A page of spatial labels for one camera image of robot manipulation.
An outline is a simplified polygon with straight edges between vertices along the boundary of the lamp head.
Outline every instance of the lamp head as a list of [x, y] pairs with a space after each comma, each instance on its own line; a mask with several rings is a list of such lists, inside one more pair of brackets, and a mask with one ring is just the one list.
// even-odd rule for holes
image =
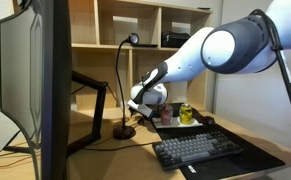
[[132, 45], [138, 44], [139, 36], [136, 33], [131, 33], [128, 35], [128, 37], [125, 41], [132, 44]]

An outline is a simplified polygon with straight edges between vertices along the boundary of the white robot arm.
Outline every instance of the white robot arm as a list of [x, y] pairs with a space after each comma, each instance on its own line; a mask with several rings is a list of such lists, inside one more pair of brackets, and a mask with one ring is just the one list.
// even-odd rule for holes
[[[291, 1], [274, 0], [266, 15], [276, 26], [283, 48], [291, 49]], [[191, 80], [206, 68], [221, 74], [267, 69], [276, 62], [276, 56], [266, 24], [264, 17], [253, 14], [215, 29], [200, 29], [132, 88], [128, 105], [150, 117], [151, 109], [146, 105], [163, 104], [167, 99], [163, 83]]]

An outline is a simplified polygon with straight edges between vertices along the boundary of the computer monitor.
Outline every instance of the computer monitor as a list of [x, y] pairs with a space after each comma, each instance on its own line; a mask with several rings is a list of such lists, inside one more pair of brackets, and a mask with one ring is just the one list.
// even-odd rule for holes
[[22, 2], [20, 12], [0, 20], [0, 108], [23, 133], [35, 178], [63, 179], [72, 75], [68, 2]]

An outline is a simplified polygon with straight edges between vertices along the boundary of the keyboard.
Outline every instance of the keyboard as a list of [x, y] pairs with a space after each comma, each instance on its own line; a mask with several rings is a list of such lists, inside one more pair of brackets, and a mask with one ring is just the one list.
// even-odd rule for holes
[[152, 147], [164, 170], [238, 154], [243, 150], [220, 131], [163, 140], [153, 143]]

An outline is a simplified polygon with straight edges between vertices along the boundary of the wooden desk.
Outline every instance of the wooden desk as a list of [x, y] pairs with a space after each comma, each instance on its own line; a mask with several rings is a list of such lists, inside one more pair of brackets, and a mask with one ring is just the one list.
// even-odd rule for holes
[[[269, 142], [247, 129], [237, 126], [236, 124], [222, 118], [216, 117], [206, 111], [201, 111], [201, 113], [203, 115], [213, 116], [219, 125], [236, 133], [240, 137], [257, 145], [261, 149], [276, 156], [286, 163], [286, 165], [282, 167], [248, 173], [227, 179], [252, 179], [291, 166], [291, 149], [273, 142]], [[90, 132], [91, 122], [89, 115], [92, 114], [92, 112], [88, 111], [73, 113], [72, 118], [74, 121], [72, 122], [70, 131], [70, 142]], [[138, 117], [130, 118], [127, 122], [128, 125], [134, 124], [137, 132], [136, 136], [129, 140], [116, 140], [111, 138], [113, 126], [120, 123], [119, 117], [119, 110], [106, 112], [106, 114], [104, 114], [102, 124], [102, 138], [95, 142], [94, 145], [88, 146], [87, 148], [114, 149], [129, 145], [151, 143], [160, 140], [159, 135], [149, 122], [144, 125], [137, 125]], [[0, 166], [7, 165], [24, 158], [24, 155], [19, 155], [14, 154], [5, 156], [4, 158], [1, 157]], [[67, 172], [69, 180], [184, 179], [180, 170], [163, 171], [161, 169], [151, 145], [130, 147], [116, 151], [80, 150], [68, 158]], [[0, 179], [34, 179], [31, 159], [28, 158], [10, 167], [0, 168]]]
[[[256, 178], [291, 166], [291, 149], [273, 142], [269, 142], [236, 124], [226, 121], [220, 117], [216, 117], [206, 111], [200, 112], [203, 115], [213, 116], [219, 125], [234, 132], [243, 139], [253, 143], [286, 163], [286, 165], [282, 167], [244, 174], [228, 179]], [[120, 123], [120, 121], [103, 121], [102, 139], [99, 142], [103, 142], [112, 136], [112, 128], [117, 123]], [[131, 118], [127, 122], [129, 125], [135, 123], [137, 123], [137, 118]], [[74, 134], [74, 131], [77, 131], [77, 133], [82, 132], [82, 128], [80, 126], [85, 125], [79, 125], [79, 123], [77, 123], [75, 126], [72, 128], [71, 134]], [[100, 145], [90, 146], [88, 148], [111, 149], [160, 140], [159, 135], [149, 122], [145, 125], [136, 125], [135, 129], [137, 134], [132, 139], [115, 140], [112, 138]], [[71, 180], [113, 179], [114, 177], [115, 179], [184, 179], [184, 176], [180, 170], [162, 170], [151, 145], [131, 147], [110, 152], [81, 150], [73, 154], [68, 159], [68, 177]]]

